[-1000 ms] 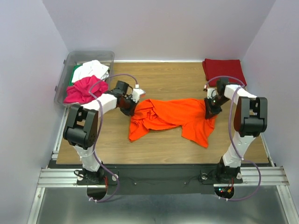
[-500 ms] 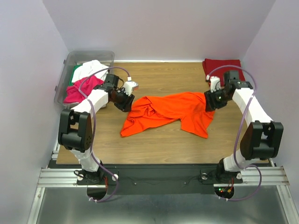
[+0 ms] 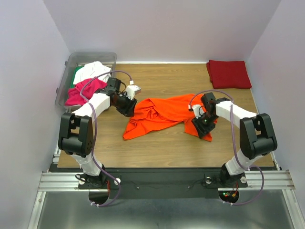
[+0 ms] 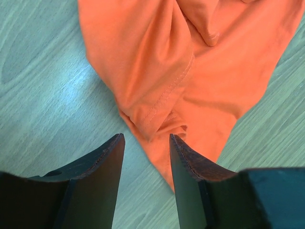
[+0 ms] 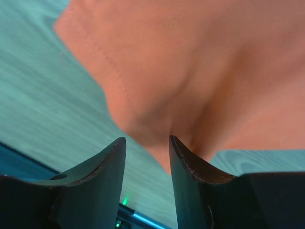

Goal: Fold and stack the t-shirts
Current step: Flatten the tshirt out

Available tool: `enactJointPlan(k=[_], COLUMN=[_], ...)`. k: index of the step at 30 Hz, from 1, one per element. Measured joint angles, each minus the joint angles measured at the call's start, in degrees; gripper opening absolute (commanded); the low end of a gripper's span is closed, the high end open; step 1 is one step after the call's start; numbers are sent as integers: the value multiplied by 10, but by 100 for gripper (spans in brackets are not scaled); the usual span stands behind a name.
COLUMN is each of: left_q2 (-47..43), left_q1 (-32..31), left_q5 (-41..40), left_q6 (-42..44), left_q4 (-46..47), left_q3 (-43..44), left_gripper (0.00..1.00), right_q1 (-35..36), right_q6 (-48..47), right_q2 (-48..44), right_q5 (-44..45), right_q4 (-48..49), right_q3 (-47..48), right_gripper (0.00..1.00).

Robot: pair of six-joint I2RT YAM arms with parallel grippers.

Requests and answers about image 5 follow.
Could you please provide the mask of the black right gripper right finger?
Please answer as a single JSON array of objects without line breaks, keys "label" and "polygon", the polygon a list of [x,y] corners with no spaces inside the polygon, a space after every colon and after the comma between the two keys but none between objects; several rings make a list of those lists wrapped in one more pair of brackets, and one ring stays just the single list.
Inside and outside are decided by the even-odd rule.
[{"label": "black right gripper right finger", "polygon": [[178,228],[216,228],[205,186],[225,184],[236,176],[200,158],[174,135],[169,137],[169,155]]}]

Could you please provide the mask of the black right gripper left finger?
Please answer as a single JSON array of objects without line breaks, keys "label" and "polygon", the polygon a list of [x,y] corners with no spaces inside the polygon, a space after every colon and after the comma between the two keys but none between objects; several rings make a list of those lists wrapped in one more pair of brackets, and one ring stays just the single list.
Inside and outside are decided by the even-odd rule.
[{"label": "black right gripper left finger", "polygon": [[77,166],[37,183],[56,191],[49,220],[61,229],[113,229],[126,159],[126,139],[119,137]]}]

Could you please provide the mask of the orange t shirt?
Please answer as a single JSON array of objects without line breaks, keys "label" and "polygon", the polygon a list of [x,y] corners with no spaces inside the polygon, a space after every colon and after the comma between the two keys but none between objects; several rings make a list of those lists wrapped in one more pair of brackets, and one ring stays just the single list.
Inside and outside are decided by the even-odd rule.
[{"label": "orange t shirt", "polygon": [[54,29],[166,171],[171,135],[205,160],[305,146],[302,0],[72,0]]}]

